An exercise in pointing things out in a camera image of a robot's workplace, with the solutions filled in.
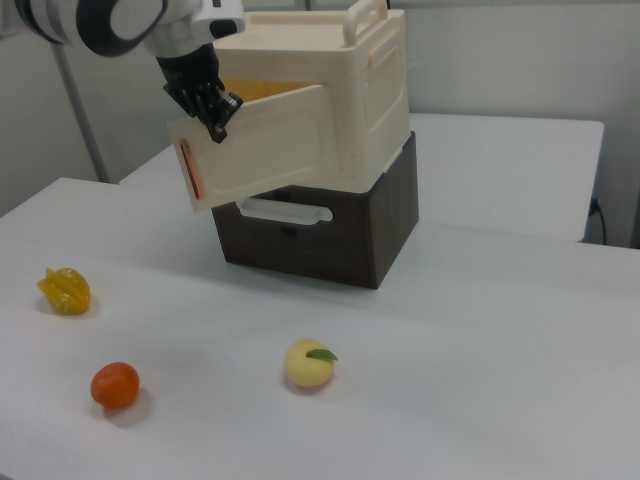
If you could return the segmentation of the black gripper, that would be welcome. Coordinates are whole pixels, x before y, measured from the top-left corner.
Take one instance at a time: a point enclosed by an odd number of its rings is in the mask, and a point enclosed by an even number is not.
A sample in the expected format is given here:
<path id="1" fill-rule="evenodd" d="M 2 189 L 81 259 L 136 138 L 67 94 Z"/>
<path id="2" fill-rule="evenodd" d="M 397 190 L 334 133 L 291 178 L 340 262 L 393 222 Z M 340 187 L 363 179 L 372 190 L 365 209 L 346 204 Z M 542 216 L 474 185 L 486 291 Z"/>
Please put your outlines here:
<path id="1" fill-rule="evenodd" d="M 222 143 L 227 137 L 225 119 L 233 117 L 243 100 L 233 92 L 219 90 L 222 83 L 213 44 L 178 57 L 157 57 L 156 61 L 166 80 L 165 91 L 206 128 L 213 142 Z"/>

